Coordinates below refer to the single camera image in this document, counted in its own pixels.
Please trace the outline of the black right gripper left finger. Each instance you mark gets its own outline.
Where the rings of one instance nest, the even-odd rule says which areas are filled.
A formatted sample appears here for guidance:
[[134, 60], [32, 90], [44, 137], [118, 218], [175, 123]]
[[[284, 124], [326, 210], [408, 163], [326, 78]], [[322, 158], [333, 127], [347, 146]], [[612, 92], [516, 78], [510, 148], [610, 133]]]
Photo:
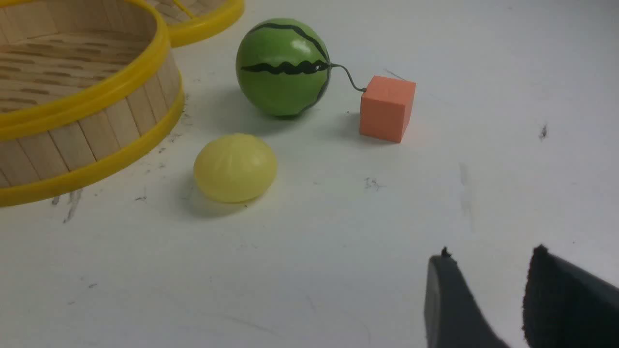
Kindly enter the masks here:
[[424, 319], [429, 348], [508, 346], [489, 326], [447, 247], [427, 262]]

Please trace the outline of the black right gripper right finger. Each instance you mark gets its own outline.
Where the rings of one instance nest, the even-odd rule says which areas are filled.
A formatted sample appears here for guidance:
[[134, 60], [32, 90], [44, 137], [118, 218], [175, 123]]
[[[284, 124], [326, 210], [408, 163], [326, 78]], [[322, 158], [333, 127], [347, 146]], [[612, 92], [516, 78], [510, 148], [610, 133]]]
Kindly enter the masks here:
[[533, 249], [522, 306], [531, 348], [616, 348], [619, 290], [544, 245]]

